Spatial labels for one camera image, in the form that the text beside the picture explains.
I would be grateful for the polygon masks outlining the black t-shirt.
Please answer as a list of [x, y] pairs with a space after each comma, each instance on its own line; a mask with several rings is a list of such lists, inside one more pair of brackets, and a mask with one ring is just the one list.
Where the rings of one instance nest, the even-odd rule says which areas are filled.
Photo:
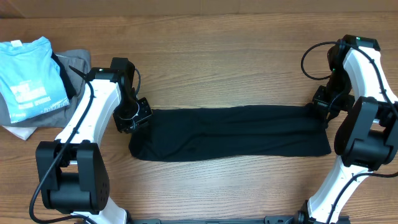
[[312, 104], [154, 110], [148, 127], [132, 134], [129, 150], [136, 159], [160, 162], [331, 153]]

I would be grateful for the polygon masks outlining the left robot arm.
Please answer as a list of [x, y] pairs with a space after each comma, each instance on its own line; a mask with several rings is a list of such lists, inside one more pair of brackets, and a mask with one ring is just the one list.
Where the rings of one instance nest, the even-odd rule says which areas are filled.
[[80, 219], [84, 223], [132, 223], [130, 213], [110, 197], [110, 183], [100, 153], [100, 144], [110, 119], [120, 133], [135, 133], [149, 124], [152, 110], [145, 98], [138, 98], [133, 85], [139, 73], [128, 58], [115, 57], [108, 68], [93, 67], [88, 73], [71, 70], [85, 82], [85, 92], [67, 126], [54, 141], [42, 141], [35, 158], [39, 184], [29, 204], [36, 223], [34, 205], [42, 197], [47, 209], [62, 217], [56, 223]]

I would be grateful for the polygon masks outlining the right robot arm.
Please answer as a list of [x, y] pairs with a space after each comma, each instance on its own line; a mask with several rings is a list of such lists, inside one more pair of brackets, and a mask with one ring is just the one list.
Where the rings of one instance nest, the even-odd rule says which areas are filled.
[[367, 177], [378, 173], [397, 154], [397, 96], [389, 87], [376, 39], [345, 35], [329, 43], [331, 74], [319, 86], [313, 104], [326, 123], [341, 111], [336, 159], [318, 191], [304, 202], [287, 223], [349, 223], [340, 213]]

